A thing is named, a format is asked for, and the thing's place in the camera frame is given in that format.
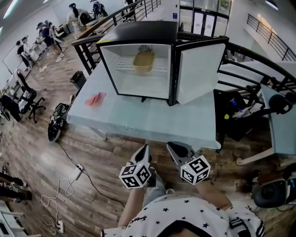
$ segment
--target trash can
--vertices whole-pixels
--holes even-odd
[[[86,82],[83,72],[77,71],[70,79],[70,82],[73,83],[78,90],[80,90]]]

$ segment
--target mini fridge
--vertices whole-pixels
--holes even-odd
[[[98,43],[118,95],[186,104],[212,91],[229,38],[178,41],[178,23],[143,21],[117,25]]]

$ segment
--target black cable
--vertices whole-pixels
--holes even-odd
[[[85,172],[83,171],[83,173],[89,178],[89,180],[90,180],[92,186],[98,191],[99,194],[101,194],[102,196],[104,196],[104,197],[106,197],[106,198],[109,198],[109,199],[111,199],[111,200],[113,200],[113,201],[119,202],[123,207],[125,207],[125,205],[124,205],[121,201],[116,200],[116,199],[113,199],[113,198],[110,198],[110,197],[108,197],[108,196],[102,194],[102,193],[101,193],[101,192],[100,192],[100,191],[94,186],[91,177],[88,175],[88,172],[86,171],[86,173],[85,173]]]
[[[286,211],[292,210],[293,208],[294,208],[294,207],[289,208],[289,209],[286,209],[286,210],[279,210],[279,208],[277,207],[277,210],[278,210],[279,212],[286,212]]]
[[[63,151],[65,152],[65,154],[66,154],[66,156],[69,158],[69,160],[77,167],[77,162],[75,162],[74,160],[72,160],[69,156],[68,156],[68,154],[67,154],[67,152],[65,151],[65,149],[63,148],[63,146],[59,143],[59,142],[56,142],[56,143],[58,143],[59,145],[60,145],[60,147],[63,149]]]
[[[87,231],[87,230],[84,230],[84,229],[78,228],[78,227],[77,227],[76,225],[74,225],[71,221],[69,221],[69,220],[67,220],[67,219],[65,219],[65,218],[61,218],[60,220],[66,220],[66,221],[68,221],[72,226],[74,226],[75,228],[77,228],[78,230],[85,231],[85,232],[87,232],[87,233],[89,233],[89,234],[91,234],[91,235],[93,235],[93,236],[96,236],[96,235],[94,235],[93,233],[91,233],[91,232],[89,232],[89,231]]]
[[[57,143],[58,143],[58,144],[60,145],[60,147],[63,149],[63,151],[65,152],[66,156],[70,159],[70,161],[75,165],[75,167],[77,167],[78,169],[80,169],[80,167],[78,166],[78,163],[77,163],[76,161],[74,161],[73,159],[71,159],[71,158],[68,156],[68,154],[67,154],[67,152],[65,151],[65,149],[63,148],[63,146],[62,146],[59,142],[57,142]],[[125,205],[124,205],[121,201],[116,200],[116,199],[113,199],[113,198],[110,198],[110,197],[108,197],[108,196],[102,194],[102,193],[101,193],[101,192],[100,192],[100,191],[94,186],[91,177],[88,175],[88,172],[87,172],[87,171],[85,171],[85,172],[83,171],[83,173],[89,178],[89,180],[90,180],[92,186],[98,191],[99,194],[101,194],[102,196],[104,196],[104,197],[106,197],[106,198],[109,198],[109,199],[111,199],[111,200],[113,200],[113,201],[119,202],[123,207],[125,207]]]

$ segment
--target white cable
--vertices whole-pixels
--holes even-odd
[[[58,207],[57,207],[56,199],[57,199],[57,196],[59,195],[59,192],[60,192],[60,182],[63,181],[63,180],[66,180],[66,181],[69,183],[69,186],[68,186],[68,188],[66,189],[65,195],[68,196],[68,197],[71,196],[71,195],[74,193],[74,189],[73,189],[73,187],[72,187],[72,184],[75,182],[75,180],[73,180],[73,181],[70,183],[70,181],[69,181],[68,179],[62,179],[62,180],[59,180],[59,183],[58,183],[58,186],[57,186],[57,190],[56,190],[56,196],[55,196],[54,198],[50,198],[50,197],[45,196],[45,195],[42,195],[42,196],[41,196],[41,204],[42,204],[44,207],[48,207],[49,204],[50,204],[50,201],[55,202],[55,206],[56,206],[55,222],[54,222],[53,218],[49,217],[48,215],[43,215],[43,216],[42,216],[43,221],[45,222],[45,224],[47,225],[48,228],[45,228],[44,226],[41,225],[42,228],[44,228],[45,230],[49,231],[52,235],[56,235],[56,232],[57,232],[57,231],[59,232],[59,230],[58,230],[58,228],[57,228],[57,215],[58,215],[58,213],[59,213],[59,209],[58,209]],[[68,189],[69,189],[70,187],[72,188],[72,193],[68,194],[67,191],[68,191]],[[43,197],[48,198],[48,203],[47,203],[47,204],[44,204],[44,203],[43,203]],[[47,217],[47,218],[50,220],[51,223],[46,222],[45,219],[44,219],[44,217]]]

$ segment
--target door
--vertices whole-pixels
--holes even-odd
[[[215,16],[201,12],[194,13],[194,34],[206,35],[211,37],[213,35],[214,25]]]
[[[227,37],[218,37],[173,43],[172,105],[176,102],[186,104],[216,87],[217,71],[228,40]]]

